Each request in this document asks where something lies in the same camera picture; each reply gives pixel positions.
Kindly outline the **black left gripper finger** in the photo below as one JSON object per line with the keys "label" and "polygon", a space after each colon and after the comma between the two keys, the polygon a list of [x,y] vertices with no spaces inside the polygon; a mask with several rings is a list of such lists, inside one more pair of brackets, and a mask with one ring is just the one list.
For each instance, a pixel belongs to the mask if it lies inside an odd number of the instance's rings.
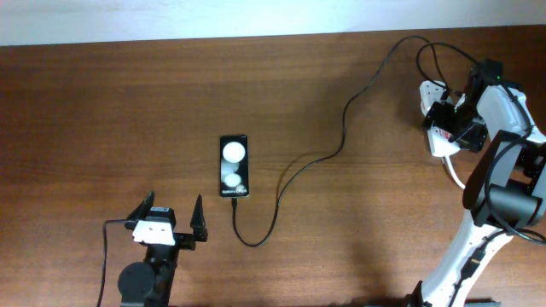
{"label": "black left gripper finger", "polygon": [[208,229],[206,226],[206,220],[203,209],[203,199],[199,194],[197,196],[195,207],[190,220],[190,228],[192,229],[192,241],[193,242],[207,242]]}
{"label": "black left gripper finger", "polygon": [[134,230],[140,220],[144,220],[154,205],[154,191],[150,191],[143,201],[127,216],[125,228]]}

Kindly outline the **black Galaxy flip phone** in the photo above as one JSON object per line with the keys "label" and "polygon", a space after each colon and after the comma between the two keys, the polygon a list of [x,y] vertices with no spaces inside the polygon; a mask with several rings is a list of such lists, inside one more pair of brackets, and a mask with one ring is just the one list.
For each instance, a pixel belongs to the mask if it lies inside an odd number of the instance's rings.
{"label": "black Galaxy flip phone", "polygon": [[219,139],[222,198],[243,198],[250,194],[249,150],[246,135],[226,135]]}

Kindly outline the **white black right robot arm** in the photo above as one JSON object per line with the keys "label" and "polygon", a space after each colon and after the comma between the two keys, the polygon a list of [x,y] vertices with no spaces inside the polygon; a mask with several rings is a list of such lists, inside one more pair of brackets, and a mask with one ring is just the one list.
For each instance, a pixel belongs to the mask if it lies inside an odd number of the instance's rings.
{"label": "white black right robot arm", "polygon": [[502,78],[498,61],[477,62],[458,102],[447,86],[421,84],[423,129],[431,154],[448,159],[461,150],[483,156],[462,184],[464,215],[438,267],[406,296],[407,306],[466,306],[475,282],[515,236],[545,214],[545,136],[535,126],[519,85]]}

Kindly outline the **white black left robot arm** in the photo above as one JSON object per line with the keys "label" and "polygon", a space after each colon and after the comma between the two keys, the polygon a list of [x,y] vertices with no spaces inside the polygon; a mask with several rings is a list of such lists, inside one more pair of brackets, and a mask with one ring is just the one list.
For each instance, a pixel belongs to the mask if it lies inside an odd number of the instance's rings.
{"label": "white black left robot arm", "polygon": [[144,259],[127,265],[119,274],[118,289],[122,306],[167,307],[181,251],[193,251],[206,242],[208,231],[202,197],[196,198],[190,233],[177,233],[175,212],[154,205],[151,191],[127,217],[125,227],[133,240],[146,247]]}

